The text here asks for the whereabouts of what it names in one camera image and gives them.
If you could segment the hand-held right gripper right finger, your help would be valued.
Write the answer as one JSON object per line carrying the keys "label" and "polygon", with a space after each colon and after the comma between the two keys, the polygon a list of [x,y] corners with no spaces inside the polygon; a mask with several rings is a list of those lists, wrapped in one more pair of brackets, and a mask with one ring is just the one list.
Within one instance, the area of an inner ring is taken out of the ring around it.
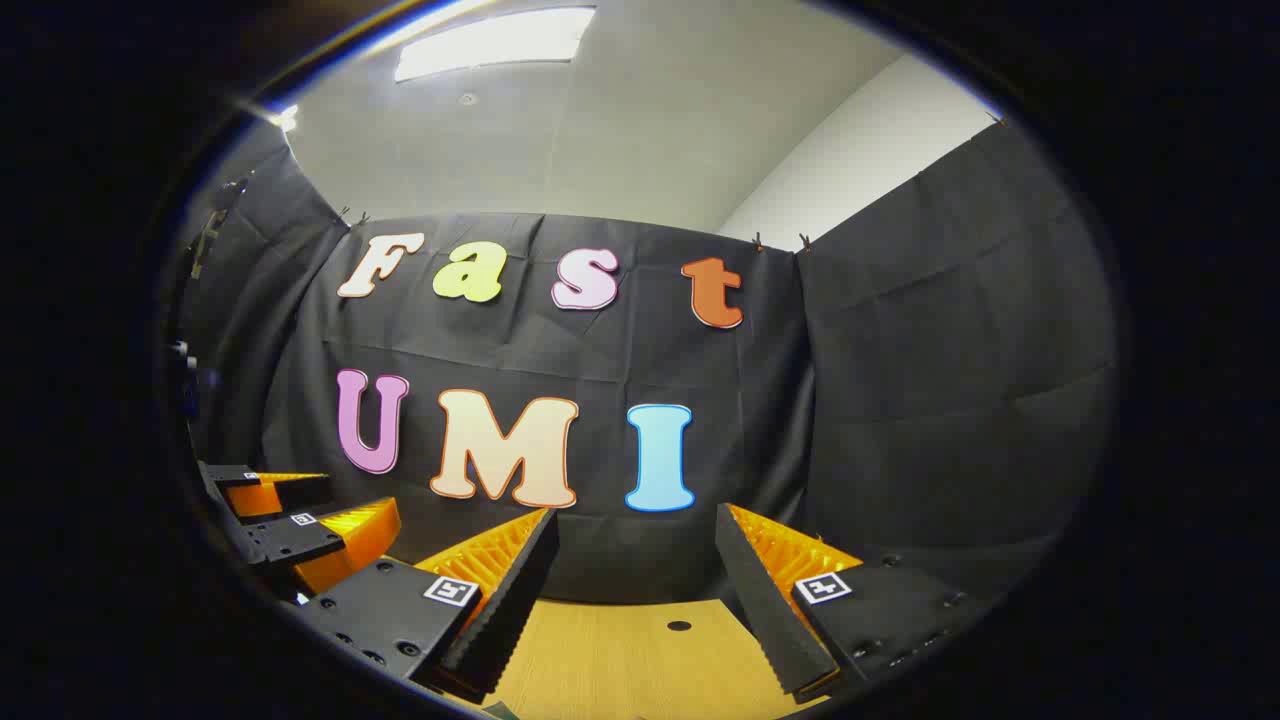
{"label": "hand-held right gripper right finger", "polygon": [[988,609],[928,571],[864,562],[732,503],[717,509],[716,547],[751,633],[794,698],[883,684]]}

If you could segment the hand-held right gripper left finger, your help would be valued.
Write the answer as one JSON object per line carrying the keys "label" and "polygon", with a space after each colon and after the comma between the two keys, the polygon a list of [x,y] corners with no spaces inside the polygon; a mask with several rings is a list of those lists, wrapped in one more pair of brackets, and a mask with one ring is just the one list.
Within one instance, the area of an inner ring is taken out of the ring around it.
{"label": "hand-held right gripper left finger", "polygon": [[296,610],[374,669],[477,703],[497,689],[559,548],[539,509],[416,565],[383,557]]}

